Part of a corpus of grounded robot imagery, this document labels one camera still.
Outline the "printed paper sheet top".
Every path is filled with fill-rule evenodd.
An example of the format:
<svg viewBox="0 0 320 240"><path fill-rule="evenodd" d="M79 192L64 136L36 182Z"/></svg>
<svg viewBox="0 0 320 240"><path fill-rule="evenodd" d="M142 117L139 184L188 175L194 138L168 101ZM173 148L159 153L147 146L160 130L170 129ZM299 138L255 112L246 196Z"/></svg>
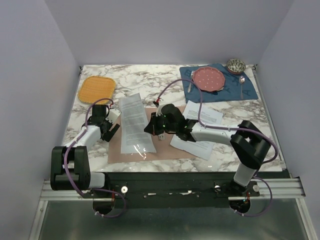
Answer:
<svg viewBox="0 0 320 240"><path fill-rule="evenodd" d="M151 135L144 132L149 123L141 95L136 93L119 100L121 122L121 153L140 154L155 153Z"/></svg>

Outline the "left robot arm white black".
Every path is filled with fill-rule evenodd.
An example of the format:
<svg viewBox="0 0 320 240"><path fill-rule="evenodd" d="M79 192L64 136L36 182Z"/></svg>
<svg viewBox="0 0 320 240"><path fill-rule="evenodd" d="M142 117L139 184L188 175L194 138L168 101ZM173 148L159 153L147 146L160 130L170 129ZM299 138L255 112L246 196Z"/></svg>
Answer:
<svg viewBox="0 0 320 240"><path fill-rule="evenodd" d="M109 142L120 125L116 120L121 112L108 105L95 104L87 112L79 134L63 146L56 146L51 152L50 186L54 191L93 189L101 198L107 197L111 185L103 173L93 172L89 164L89 150L103 140Z"/></svg>

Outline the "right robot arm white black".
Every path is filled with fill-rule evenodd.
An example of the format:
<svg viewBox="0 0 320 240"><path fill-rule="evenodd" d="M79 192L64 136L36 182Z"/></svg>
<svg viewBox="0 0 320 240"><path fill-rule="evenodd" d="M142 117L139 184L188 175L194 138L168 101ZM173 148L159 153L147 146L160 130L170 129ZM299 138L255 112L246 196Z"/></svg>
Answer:
<svg viewBox="0 0 320 240"><path fill-rule="evenodd" d="M267 139L250 121L244 120L233 126L201 124L197 119L185 118L173 104L158 106L150 115L144 132L153 136L173 134L185 142L212 142L233 147L240 160L230 191L241 196L248 190L248 184L261 168L271 147Z"/></svg>

